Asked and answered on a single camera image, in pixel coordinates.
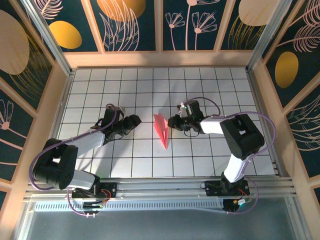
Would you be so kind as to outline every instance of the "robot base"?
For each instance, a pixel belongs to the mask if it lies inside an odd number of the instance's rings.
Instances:
[[[117,194],[117,183],[116,182],[101,182],[100,183],[101,190],[108,190],[111,193],[111,196],[109,196],[108,192],[107,193],[108,198],[115,198]],[[89,195],[86,194],[82,189],[80,188],[75,188],[74,191],[72,192],[71,197],[73,199],[105,199],[106,195],[103,192],[99,192],[96,196],[94,195]]]
[[[241,184],[229,189],[227,191],[227,194],[223,193],[223,188],[221,186],[220,180],[215,181],[205,181],[205,193],[207,197],[223,197],[223,196],[241,196],[242,190],[245,194],[250,195],[248,182],[246,180],[243,180]]]

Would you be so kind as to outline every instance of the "metal corner post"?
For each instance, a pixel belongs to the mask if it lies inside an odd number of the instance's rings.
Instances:
[[[249,73],[255,68],[262,54],[266,50],[269,42],[276,33],[279,25],[281,24],[283,17],[287,13],[286,11],[289,9],[291,2],[292,0],[280,0],[278,2],[269,23],[264,28],[260,39],[253,50],[252,56],[247,65],[247,70]]]

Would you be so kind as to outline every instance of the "dark teal wallpaper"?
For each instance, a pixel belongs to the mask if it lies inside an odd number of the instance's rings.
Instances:
[[[0,179],[12,180],[33,118],[0,90]]]
[[[35,0],[63,52],[97,52],[80,0]]]
[[[154,0],[90,0],[106,52],[155,51]]]
[[[309,177],[320,175],[320,85],[286,118]]]
[[[0,212],[1,212],[2,205],[5,202],[6,195],[7,193],[5,191],[0,191]]]
[[[226,1],[197,0],[193,4],[163,1],[164,51],[214,49]]]
[[[236,0],[221,50],[253,50],[277,2]]]
[[[320,71],[320,3],[306,0],[266,67],[283,107]]]
[[[8,0],[1,0],[0,26],[0,78],[37,109],[52,65]]]
[[[319,205],[320,205],[320,187],[317,187],[314,189],[314,193],[316,198],[318,199]]]

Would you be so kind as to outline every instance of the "beige circle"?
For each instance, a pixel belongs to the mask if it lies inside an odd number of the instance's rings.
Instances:
[[[29,61],[28,36],[20,23],[0,10],[0,69],[8,74],[23,72]]]
[[[266,25],[272,17],[279,0],[241,0],[240,20],[249,26]]]
[[[280,55],[275,64],[275,82],[282,89],[289,87],[295,80],[299,69],[297,56],[290,51]]]

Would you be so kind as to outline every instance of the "leaf illustration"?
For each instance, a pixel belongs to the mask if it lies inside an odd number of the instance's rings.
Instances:
[[[34,0],[44,19],[53,20],[63,8],[62,0]]]
[[[301,27],[292,40],[294,50],[297,52],[309,52],[320,44],[320,25]]]
[[[320,0],[309,0],[304,10],[303,20],[309,26],[320,24]]]
[[[139,24],[136,14],[122,1],[121,8],[117,1],[101,1],[107,17],[100,13],[104,24],[103,44],[107,51],[135,51],[140,40]]]

